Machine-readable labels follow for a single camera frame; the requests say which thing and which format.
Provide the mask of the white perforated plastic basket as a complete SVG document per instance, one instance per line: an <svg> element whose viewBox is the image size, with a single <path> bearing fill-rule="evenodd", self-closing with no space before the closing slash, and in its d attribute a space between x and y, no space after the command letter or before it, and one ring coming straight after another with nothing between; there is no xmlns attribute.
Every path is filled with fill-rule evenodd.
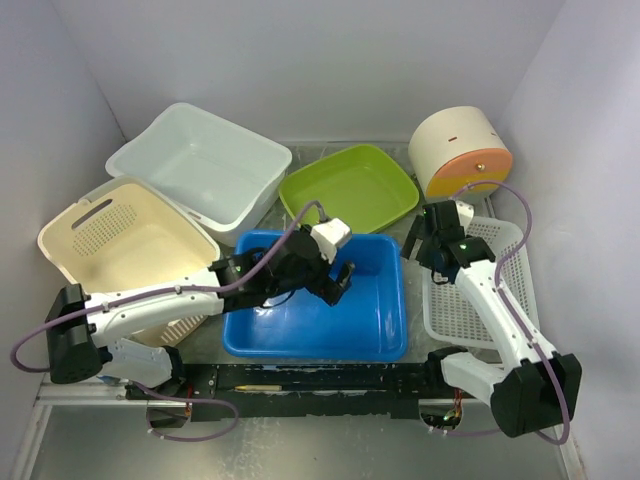
<svg viewBox="0 0 640 480"><path fill-rule="evenodd" d="M488 217L474 218L468 233L484 239L498 259L513 250L523 238L523 232L517 225ZM533 280L525 249L519 250L505 263L501 279L531 322L538 326ZM425 269L422 293L423 324L431 338L467 348L495 348L477 312L453 285L434 284L431 272Z"/></svg>

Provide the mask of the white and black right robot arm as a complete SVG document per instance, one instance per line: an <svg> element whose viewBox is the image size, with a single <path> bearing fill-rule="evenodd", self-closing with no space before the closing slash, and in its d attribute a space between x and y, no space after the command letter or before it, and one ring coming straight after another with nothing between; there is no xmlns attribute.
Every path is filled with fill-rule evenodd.
<svg viewBox="0 0 640 480"><path fill-rule="evenodd" d="M529 319L501 276L489 244L468 226L471 206L454 200L428 204L417 215L401 254L423 267L425 306L433 316L439 300L454 295L466 302L489 334L500 362L478 359L465 346L429 354L426 390L443 398L457 389L486 404L500 431L515 438L559 426L569 432L582 367L573 354L561 354Z"/></svg>

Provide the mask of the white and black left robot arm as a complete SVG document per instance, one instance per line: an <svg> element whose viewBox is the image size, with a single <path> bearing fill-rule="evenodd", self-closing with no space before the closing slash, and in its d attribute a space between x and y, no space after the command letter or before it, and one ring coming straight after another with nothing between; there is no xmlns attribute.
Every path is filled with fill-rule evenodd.
<svg viewBox="0 0 640 480"><path fill-rule="evenodd" d="M350 227L334 218L290 227L269 248L220 259L177 282L102 294L87 294L78 284L66 286L45 320L50 378L72 384L106 374L152 387L162 398L176 398L187 385L177 351L142 345L132 340L134 333L188 317L268 308L271 299L301 289L334 306L355 270L347 261L338 276L330 274L351 236Z"/></svg>

